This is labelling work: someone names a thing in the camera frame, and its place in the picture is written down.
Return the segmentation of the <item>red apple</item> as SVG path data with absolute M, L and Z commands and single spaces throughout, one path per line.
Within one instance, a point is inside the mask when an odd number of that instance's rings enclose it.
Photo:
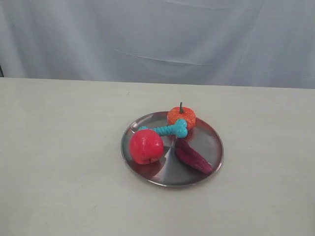
M 132 159 L 141 165 L 160 160 L 164 153 L 161 137 L 150 129 L 142 129 L 134 133 L 128 148 Z

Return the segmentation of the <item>purple sweet potato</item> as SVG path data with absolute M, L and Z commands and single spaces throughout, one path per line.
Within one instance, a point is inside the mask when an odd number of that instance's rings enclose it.
M 184 139 L 177 139 L 175 143 L 175 154 L 184 164 L 204 173 L 212 171 L 211 164 L 206 161 L 197 151 L 191 148 Z

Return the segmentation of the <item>small orange pumpkin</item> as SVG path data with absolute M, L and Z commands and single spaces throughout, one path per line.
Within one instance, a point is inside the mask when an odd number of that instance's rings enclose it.
M 196 125 L 196 114 L 194 110 L 184 107 L 183 103 L 180 106 L 172 108 L 167 114 L 168 125 L 174 125 L 179 119 L 184 119 L 187 123 L 187 130 L 191 130 Z

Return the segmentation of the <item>white backdrop cloth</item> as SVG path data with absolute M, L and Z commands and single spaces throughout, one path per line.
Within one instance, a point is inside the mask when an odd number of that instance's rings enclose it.
M 6 77 L 308 88 L 312 0 L 3 0 Z

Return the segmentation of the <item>round stainless steel plate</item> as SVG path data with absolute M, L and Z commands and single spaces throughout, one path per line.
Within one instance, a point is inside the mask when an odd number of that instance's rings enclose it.
M 212 171 L 209 174 L 188 166 L 176 157 L 174 136 L 162 137 L 164 154 L 159 161 L 146 165 L 133 161 L 128 148 L 133 134 L 141 126 L 149 128 L 166 126 L 167 113 L 160 111 L 144 115 L 127 127 L 121 139 L 121 153 L 128 167 L 143 180 L 171 188 L 192 186 L 213 177 L 223 162 L 223 145 L 215 129 L 199 118 L 196 119 L 196 126 L 189 132 L 188 144 L 210 163 Z

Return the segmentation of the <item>teal toy bone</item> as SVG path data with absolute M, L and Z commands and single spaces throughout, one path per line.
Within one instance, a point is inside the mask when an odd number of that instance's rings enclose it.
M 173 125 L 161 126 L 156 128 L 148 128 L 141 126 L 138 130 L 153 130 L 160 136 L 175 135 L 177 138 L 185 138 L 188 134 L 187 122 L 184 119 L 178 119 Z

